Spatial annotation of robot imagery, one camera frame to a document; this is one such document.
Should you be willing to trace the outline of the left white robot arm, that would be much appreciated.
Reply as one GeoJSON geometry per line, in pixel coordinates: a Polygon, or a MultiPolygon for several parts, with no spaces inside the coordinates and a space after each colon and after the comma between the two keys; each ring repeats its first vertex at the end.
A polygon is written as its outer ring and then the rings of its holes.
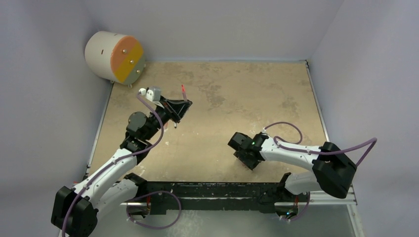
{"type": "Polygon", "coordinates": [[[148,181],[129,170],[140,164],[163,138],[168,121],[180,123],[193,102],[188,99],[153,99],[152,108],[132,113],[128,118],[125,138],[111,158],[93,174],[73,187],[62,187],[55,195],[51,223],[63,237],[88,237],[99,219],[125,201],[141,202],[151,195],[164,193],[151,190],[148,181]]]}

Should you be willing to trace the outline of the purple pen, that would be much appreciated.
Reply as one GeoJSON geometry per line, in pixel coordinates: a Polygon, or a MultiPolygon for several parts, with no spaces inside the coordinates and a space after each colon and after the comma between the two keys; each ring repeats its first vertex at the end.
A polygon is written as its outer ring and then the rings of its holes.
{"type": "Polygon", "coordinates": [[[183,100],[184,100],[184,101],[187,101],[186,90],[185,90],[185,87],[184,87],[184,85],[183,85],[183,84],[181,85],[181,90],[182,90],[182,97],[183,97],[183,100]]]}

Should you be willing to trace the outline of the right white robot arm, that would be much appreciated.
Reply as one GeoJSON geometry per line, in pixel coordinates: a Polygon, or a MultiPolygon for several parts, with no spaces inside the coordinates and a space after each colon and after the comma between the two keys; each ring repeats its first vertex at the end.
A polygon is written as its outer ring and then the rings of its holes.
{"type": "Polygon", "coordinates": [[[290,174],[285,183],[278,186],[277,194],[284,201],[313,191],[323,191],[344,199],[357,171],[357,165],[331,142],[321,146],[304,146],[279,141],[263,132],[253,138],[236,132],[228,146],[250,170],[263,161],[278,161],[305,169],[305,172],[290,174]]]}

